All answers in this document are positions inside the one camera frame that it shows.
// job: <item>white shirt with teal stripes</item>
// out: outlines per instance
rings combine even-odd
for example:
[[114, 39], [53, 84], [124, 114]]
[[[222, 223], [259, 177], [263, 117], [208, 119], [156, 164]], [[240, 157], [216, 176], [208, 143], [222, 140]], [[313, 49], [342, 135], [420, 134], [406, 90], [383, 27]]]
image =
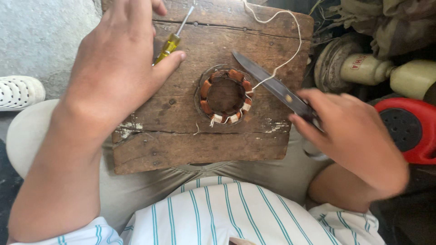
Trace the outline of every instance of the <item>white shirt with teal stripes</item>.
[[263, 187], [207, 177], [135, 212], [120, 236], [98, 217], [77, 231], [32, 244], [383, 245], [377, 229], [378, 220], [370, 212], [330, 204], [306, 211]]

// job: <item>hand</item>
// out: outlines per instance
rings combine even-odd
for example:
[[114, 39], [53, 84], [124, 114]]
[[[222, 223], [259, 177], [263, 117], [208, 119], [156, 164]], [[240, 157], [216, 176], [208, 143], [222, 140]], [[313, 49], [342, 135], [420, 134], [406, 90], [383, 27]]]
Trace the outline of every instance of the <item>hand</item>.
[[186, 58], [176, 51], [152, 66], [152, 10], [165, 15], [161, 0], [115, 0], [100, 24], [80, 44], [60, 106], [97, 127], [104, 139], [145, 103]]
[[399, 192], [408, 179], [407, 162], [374, 107], [348, 95], [306, 89], [298, 95], [318, 113], [325, 133], [290, 115], [297, 130], [336, 163], [370, 186]]

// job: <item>polka dot shoe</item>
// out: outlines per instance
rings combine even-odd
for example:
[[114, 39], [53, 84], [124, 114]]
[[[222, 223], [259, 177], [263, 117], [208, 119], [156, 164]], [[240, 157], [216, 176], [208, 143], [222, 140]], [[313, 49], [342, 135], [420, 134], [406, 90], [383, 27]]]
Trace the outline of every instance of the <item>polka dot shoe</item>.
[[21, 111], [45, 99], [42, 83], [33, 77], [0, 77], [0, 111]]

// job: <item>sleeve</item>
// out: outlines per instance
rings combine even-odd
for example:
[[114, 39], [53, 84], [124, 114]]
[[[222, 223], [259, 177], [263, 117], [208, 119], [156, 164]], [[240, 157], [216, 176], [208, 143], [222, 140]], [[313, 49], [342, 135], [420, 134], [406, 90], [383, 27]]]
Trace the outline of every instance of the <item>sleeve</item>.
[[32, 243], [17, 242], [12, 245], [107, 245], [109, 243], [123, 245], [123, 240], [103, 217], [98, 217], [87, 226], [56, 238]]
[[369, 211], [356, 213], [326, 203], [309, 213], [343, 245], [385, 245], [377, 232], [378, 220]]

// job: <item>knife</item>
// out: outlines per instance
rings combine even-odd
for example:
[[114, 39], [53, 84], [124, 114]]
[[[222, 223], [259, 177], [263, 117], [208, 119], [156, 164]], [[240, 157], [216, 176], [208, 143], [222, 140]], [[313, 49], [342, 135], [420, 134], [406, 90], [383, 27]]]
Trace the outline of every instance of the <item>knife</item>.
[[[253, 75], [253, 77], [259, 82], [271, 76], [265, 69], [244, 55], [236, 51], [233, 51], [232, 53], [236, 60], [245, 68], [245, 70]], [[305, 103], [303, 99], [290, 91], [289, 88], [287, 88], [282, 82], [276, 78], [271, 78], [263, 82], [262, 85], [273, 95], [275, 95], [281, 102], [285, 103], [285, 105], [291, 108], [291, 110], [293, 110], [297, 115], [306, 120], [306, 122], [323, 132], [321, 128], [321, 120], [316, 111], [310, 105]]]

